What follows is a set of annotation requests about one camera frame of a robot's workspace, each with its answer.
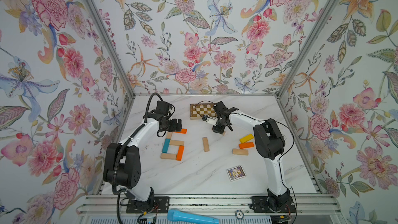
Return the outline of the natural block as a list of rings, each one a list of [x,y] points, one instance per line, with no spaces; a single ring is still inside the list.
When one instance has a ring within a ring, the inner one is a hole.
[[[171,139],[172,138],[172,132],[167,132],[166,134],[166,139]]]
[[[249,155],[249,151],[246,149],[232,149],[232,153],[234,155],[240,155],[240,156],[247,156]]]
[[[207,137],[204,137],[204,138],[202,138],[202,141],[203,141],[204,151],[205,151],[205,152],[209,152],[209,151],[210,151],[210,148],[209,148],[208,138],[207,138]]]
[[[172,146],[184,146],[184,141],[170,140]]]
[[[170,153],[161,153],[160,158],[161,159],[167,159],[167,160],[176,160],[177,155],[176,154],[170,154]]]

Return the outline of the orange block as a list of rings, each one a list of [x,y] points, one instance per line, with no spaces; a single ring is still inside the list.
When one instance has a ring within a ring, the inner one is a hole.
[[[253,148],[255,145],[253,142],[245,142],[245,143],[241,143],[239,144],[239,148],[240,149],[248,149],[248,148]]]
[[[179,131],[178,133],[181,133],[181,134],[186,134],[187,133],[187,129],[182,129],[181,131]]]
[[[182,160],[183,152],[184,152],[184,146],[179,146],[178,153],[177,153],[177,156],[176,156],[176,160],[177,161],[181,161]]]

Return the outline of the teal wooden block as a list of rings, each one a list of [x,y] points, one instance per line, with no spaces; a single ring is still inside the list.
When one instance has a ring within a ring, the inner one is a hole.
[[[169,146],[170,146],[170,139],[165,139],[163,148],[162,148],[162,153],[167,153],[169,150]]]

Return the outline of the orange block front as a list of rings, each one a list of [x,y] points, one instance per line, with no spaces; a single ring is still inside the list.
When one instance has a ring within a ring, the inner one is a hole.
[[[177,161],[181,161],[182,160],[183,152],[184,152],[184,146],[179,146],[178,153],[177,153],[177,156],[176,156],[176,160]]]

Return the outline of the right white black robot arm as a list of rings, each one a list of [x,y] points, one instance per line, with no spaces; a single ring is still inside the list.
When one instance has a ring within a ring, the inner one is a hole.
[[[279,129],[279,122],[271,118],[259,120],[240,112],[236,107],[227,108],[223,102],[215,103],[213,109],[216,117],[203,117],[202,120],[212,125],[214,133],[222,134],[225,128],[232,131],[233,125],[251,131],[255,148],[264,159],[267,193],[265,197],[252,197],[250,208],[255,213],[297,213],[295,194],[285,183],[282,161],[286,141]]]

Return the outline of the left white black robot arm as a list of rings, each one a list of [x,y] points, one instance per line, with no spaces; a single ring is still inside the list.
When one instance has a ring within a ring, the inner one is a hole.
[[[105,154],[103,180],[112,186],[114,195],[124,194],[133,201],[150,202],[153,189],[140,183],[142,166],[140,145],[154,136],[182,130],[182,121],[173,119],[175,107],[166,101],[157,101],[154,110],[146,110],[142,123],[126,139],[111,143]]]

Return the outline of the wooden chessboard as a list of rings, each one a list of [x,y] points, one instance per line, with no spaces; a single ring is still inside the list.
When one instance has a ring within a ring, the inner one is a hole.
[[[213,103],[190,104],[190,119],[198,120],[202,119],[203,116],[216,117],[217,114],[213,106]]]

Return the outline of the yellow block upper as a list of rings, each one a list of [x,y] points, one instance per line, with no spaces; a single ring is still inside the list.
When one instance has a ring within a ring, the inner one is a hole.
[[[252,134],[249,134],[249,135],[246,135],[243,138],[239,139],[239,141],[241,144],[243,144],[243,143],[249,142],[253,139],[254,139],[254,136]]]

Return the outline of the playing card box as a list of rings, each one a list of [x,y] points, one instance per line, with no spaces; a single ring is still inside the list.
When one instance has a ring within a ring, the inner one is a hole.
[[[236,181],[238,179],[246,177],[246,173],[242,166],[237,166],[227,169],[227,174],[230,181]]]

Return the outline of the blue microphone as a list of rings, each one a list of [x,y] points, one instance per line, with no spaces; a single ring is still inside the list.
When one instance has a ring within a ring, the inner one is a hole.
[[[181,212],[179,210],[171,209],[167,214],[167,219],[170,222],[187,222],[192,224],[219,224],[219,219],[202,216],[197,214],[190,214]]]

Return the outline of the aluminium front rail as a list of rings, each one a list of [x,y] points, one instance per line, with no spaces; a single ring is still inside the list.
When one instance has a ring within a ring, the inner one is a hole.
[[[268,210],[264,213],[256,213],[252,205],[253,195],[171,195],[167,206],[160,205],[153,214],[165,215],[163,209],[176,209],[182,212],[216,216],[232,215],[237,210],[243,211],[245,216],[250,215],[341,215],[341,208],[331,195],[322,194],[298,194],[294,203],[288,203],[283,210],[273,212]],[[117,208],[117,197],[111,195],[98,195],[85,197],[81,206],[77,207],[77,214],[84,215],[115,215]]]

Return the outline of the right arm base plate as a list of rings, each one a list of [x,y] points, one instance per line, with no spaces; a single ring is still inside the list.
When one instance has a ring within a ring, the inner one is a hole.
[[[286,201],[276,200],[268,196],[253,196],[251,197],[250,208],[255,213],[296,213],[296,205],[294,198],[288,198]]]

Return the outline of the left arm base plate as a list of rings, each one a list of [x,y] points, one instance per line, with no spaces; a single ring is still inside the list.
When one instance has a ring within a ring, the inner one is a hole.
[[[170,206],[170,197],[153,197],[146,202],[129,200],[126,213],[128,214],[142,214],[149,213],[150,210],[155,214],[167,214]]]

